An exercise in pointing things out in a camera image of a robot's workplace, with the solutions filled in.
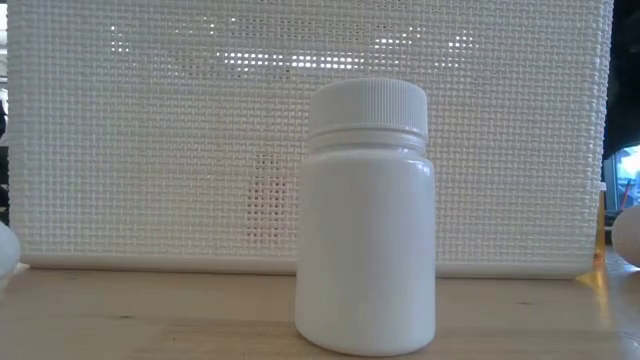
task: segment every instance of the egg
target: egg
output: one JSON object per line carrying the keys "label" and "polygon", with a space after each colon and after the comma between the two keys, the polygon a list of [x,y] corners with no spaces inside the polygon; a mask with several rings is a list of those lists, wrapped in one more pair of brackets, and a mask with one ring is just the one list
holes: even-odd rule
{"label": "egg", "polygon": [[5,224],[0,223],[0,290],[6,286],[8,278],[20,260],[20,241]]}
{"label": "egg", "polygon": [[611,242],[620,257],[640,268],[640,205],[618,215],[613,223]]}

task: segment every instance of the white basket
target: white basket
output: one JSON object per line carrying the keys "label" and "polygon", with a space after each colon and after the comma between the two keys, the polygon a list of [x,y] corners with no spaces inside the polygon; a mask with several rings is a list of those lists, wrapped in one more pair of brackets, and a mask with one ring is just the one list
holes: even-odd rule
{"label": "white basket", "polygon": [[295,271],[310,93],[429,94],[438,271],[593,254],[611,0],[11,4],[11,222],[35,266]]}

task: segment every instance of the bottle cap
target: bottle cap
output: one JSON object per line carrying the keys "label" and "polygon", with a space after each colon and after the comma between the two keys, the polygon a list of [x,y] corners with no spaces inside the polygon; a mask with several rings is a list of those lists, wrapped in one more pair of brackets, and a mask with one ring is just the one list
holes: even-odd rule
{"label": "bottle cap", "polygon": [[351,129],[391,129],[427,139],[427,95],[391,79],[335,82],[311,96],[309,136]]}

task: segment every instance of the white container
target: white container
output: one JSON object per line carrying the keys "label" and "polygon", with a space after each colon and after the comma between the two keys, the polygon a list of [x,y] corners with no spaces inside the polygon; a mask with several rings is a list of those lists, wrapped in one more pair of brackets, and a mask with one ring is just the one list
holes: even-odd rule
{"label": "white container", "polygon": [[311,98],[301,169],[296,326],[342,353],[391,356],[435,332],[435,184],[427,97],[387,79]]}

